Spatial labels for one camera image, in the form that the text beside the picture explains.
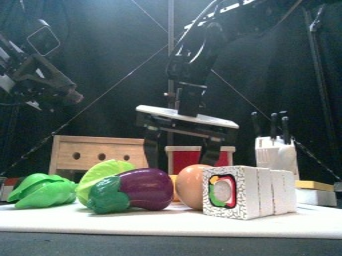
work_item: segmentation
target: red container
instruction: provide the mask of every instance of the red container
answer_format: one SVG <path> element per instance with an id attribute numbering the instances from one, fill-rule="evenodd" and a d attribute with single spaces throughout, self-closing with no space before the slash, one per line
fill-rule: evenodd
<path id="1" fill-rule="evenodd" d="M 201 146 L 167 146 L 169 174 L 178 174 L 184 168 L 200 163 Z M 236 147 L 221 147 L 220 160 L 216 166 L 233 165 Z"/>

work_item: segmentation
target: purple eggplant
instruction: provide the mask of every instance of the purple eggplant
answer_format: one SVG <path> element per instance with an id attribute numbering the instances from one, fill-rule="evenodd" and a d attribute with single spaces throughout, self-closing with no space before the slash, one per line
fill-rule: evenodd
<path id="1" fill-rule="evenodd" d="M 91 188 L 87 207 L 98 214 L 122 212 L 130 207 L 163 210 L 174 199 L 169 174 L 142 168 L 105 178 Z"/>

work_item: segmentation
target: toy vegetable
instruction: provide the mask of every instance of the toy vegetable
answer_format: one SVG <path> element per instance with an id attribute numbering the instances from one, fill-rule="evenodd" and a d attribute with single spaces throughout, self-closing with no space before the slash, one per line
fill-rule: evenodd
<path id="1" fill-rule="evenodd" d="M 77 184 L 59 175 L 35 173 L 30 175 L 10 193 L 9 202 L 18 201 L 15 207 L 46 208 L 70 204 L 77 199 Z"/>
<path id="2" fill-rule="evenodd" d="M 159 169 L 142 168 L 105 178 L 90 191 L 87 207 L 98 214 L 130 207 L 163 210 L 174 198 L 173 180 Z"/>
<path id="3" fill-rule="evenodd" d="M 133 169 L 135 169 L 135 166 L 130 162 L 115 159 L 94 165 L 82 177 L 77 188 L 77 197 L 81 203 L 87 205 L 91 188 L 102 179 Z"/>

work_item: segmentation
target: wooden crate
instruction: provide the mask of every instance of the wooden crate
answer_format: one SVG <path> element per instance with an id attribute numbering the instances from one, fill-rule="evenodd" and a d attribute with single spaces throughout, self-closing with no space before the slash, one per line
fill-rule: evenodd
<path id="1" fill-rule="evenodd" d="M 149 167 L 143 139 L 55 135 L 50 174 L 74 179 L 75 173 L 87 170 L 102 161 L 129 161 L 137 168 Z"/>

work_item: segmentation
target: black curtain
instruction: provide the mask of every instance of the black curtain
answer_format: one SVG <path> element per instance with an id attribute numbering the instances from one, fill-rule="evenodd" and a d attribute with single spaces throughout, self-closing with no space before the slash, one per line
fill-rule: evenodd
<path id="1" fill-rule="evenodd" d="M 176 1 L 176 36 L 205 9 L 209 0 Z M 55 112 L 25 106 L 18 114 L 9 157 L 10 166 L 50 137 L 61 125 L 63 135 L 142 138 L 135 126 L 135 107 L 167 106 L 165 74 L 169 59 L 167 0 L 35 0 L 25 1 L 27 13 L 43 18 L 58 35 L 62 46 L 50 60 L 77 82 L 85 101 Z M 27 16 L 19 1 L 3 1 L 2 30 L 21 45 Z M 246 36 L 229 44 L 209 77 L 204 114 L 240 124 L 236 164 L 254 165 L 254 131 L 250 114 L 289 111 L 290 130 L 325 167 L 341 176 L 341 4 L 328 6 L 322 16 L 318 43 L 329 88 L 329 107 L 338 144 L 338 156 L 329 145 L 322 100 L 304 10 L 298 8 L 268 33 Z M 269 120 L 264 131 L 269 135 Z M 161 167 L 167 168 L 161 139 Z M 176 145 L 201 145 L 198 138 L 176 135 Z M 47 172 L 53 139 L 11 168 L 9 176 Z M 302 179 L 334 182 L 317 159 L 298 148 Z"/>

